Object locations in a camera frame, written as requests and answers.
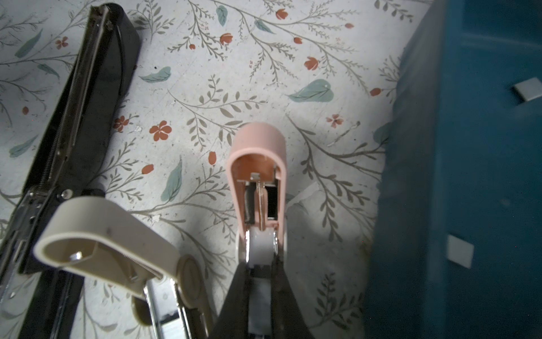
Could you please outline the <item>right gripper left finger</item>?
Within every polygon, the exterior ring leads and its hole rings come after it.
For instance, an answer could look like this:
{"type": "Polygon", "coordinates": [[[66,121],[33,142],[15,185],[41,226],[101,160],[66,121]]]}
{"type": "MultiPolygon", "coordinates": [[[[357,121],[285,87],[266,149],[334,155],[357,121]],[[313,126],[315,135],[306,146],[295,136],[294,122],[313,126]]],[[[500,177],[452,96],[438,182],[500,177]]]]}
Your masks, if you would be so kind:
{"type": "Polygon", "coordinates": [[[251,290],[250,270],[241,262],[235,271],[230,289],[209,339],[247,339],[248,308],[251,290]]]}

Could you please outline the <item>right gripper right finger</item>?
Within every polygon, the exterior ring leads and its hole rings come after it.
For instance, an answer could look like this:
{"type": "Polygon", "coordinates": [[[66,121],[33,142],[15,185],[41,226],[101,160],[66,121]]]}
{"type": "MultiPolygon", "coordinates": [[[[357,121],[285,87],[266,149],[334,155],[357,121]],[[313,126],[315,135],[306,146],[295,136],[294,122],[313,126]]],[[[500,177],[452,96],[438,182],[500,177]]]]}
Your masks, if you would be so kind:
{"type": "Polygon", "coordinates": [[[289,284],[284,263],[275,257],[271,268],[272,338],[314,339],[289,284]]]}

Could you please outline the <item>pink mini stapler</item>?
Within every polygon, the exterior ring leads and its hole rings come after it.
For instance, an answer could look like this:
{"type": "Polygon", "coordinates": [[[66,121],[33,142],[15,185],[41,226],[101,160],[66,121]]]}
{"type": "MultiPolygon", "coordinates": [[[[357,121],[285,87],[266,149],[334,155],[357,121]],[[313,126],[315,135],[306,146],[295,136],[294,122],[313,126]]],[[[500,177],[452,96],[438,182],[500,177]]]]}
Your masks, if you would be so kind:
{"type": "Polygon", "coordinates": [[[246,264],[248,336],[272,337],[271,266],[287,250],[286,144],[270,124],[238,130],[227,160],[227,179],[238,220],[238,260],[246,264]]]}

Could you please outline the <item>beige mini stapler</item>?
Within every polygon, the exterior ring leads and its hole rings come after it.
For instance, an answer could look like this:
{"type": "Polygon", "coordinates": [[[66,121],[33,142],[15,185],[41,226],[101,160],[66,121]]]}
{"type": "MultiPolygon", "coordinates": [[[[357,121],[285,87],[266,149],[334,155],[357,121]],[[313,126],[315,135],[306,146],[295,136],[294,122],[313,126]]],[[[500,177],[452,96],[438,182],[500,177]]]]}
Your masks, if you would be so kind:
{"type": "Polygon", "coordinates": [[[131,295],[136,320],[154,338],[207,338],[213,327],[196,259],[112,201],[63,202],[33,247],[40,262],[131,295]]]}

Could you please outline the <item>black stapler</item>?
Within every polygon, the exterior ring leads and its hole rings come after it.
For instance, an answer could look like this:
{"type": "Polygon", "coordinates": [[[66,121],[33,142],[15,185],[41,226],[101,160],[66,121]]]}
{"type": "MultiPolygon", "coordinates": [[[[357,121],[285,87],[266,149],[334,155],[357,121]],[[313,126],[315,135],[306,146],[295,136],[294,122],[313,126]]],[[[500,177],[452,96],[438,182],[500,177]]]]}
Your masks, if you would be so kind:
{"type": "Polygon", "coordinates": [[[75,66],[1,232],[1,337],[68,338],[84,279],[41,263],[33,250],[56,210],[101,168],[114,116],[128,93],[141,41],[123,8],[90,9],[75,66]]]}

